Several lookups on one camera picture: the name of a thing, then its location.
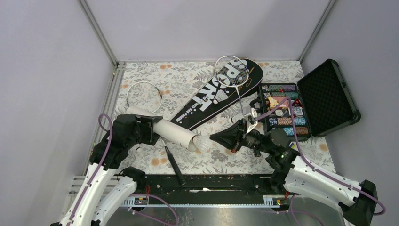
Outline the white shuttlecock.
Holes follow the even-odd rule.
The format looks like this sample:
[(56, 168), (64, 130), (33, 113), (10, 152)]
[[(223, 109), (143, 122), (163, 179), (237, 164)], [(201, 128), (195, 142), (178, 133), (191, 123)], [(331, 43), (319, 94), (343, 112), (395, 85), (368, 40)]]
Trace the white shuttlecock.
[(192, 139), (192, 143), (195, 146), (195, 150), (199, 150), (201, 152), (207, 152), (213, 147), (212, 141), (209, 139), (209, 136), (194, 136)]

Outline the white shuttlecock tube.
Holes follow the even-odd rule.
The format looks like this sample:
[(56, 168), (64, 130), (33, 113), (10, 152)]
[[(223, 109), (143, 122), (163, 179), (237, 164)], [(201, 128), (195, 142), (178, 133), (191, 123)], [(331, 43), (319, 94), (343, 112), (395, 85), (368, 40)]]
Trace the white shuttlecock tube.
[(160, 120), (153, 126), (154, 132), (169, 141), (179, 144), (190, 152), (195, 152), (198, 147), (194, 144), (193, 138), (197, 135), (192, 131), (173, 124), (165, 119)]

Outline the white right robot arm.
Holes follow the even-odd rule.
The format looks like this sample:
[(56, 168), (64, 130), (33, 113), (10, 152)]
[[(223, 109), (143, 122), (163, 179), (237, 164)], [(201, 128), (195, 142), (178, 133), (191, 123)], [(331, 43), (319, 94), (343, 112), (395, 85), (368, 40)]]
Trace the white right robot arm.
[(300, 194), (337, 210), (355, 226), (371, 224), (377, 205), (375, 184), (368, 180), (346, 179), (317, 166), (298, 149), (289, 146), (291, 140), (283, 129), (274, 128), (265, 134), (255, 129), (248, 132), (247, 122), (242, 119), (230, 128), (212, 134), (210, 140), (231, 152), (248, 147), (255, 156), (267, 153), (265, 160), (274, 170), (269, 179), (274, 193)]

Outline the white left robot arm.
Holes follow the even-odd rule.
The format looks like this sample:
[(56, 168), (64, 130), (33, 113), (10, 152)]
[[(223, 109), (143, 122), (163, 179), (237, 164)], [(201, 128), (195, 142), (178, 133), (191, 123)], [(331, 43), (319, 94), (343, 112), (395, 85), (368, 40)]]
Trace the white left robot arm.
[(65, 216), (54, 223), (56, 226), (91, 225), (96, 205), (128, 151), (137, 144), (155, 144), (159, 136), (153, 127), (163, 119), (161, 116), (122, 114), (112, 121), (105, 113), (99, 115), (98, 121), (102, 118), (107, 119), (109, 128), (100, 126), (106, 134), (94, 146), (83, 185)]

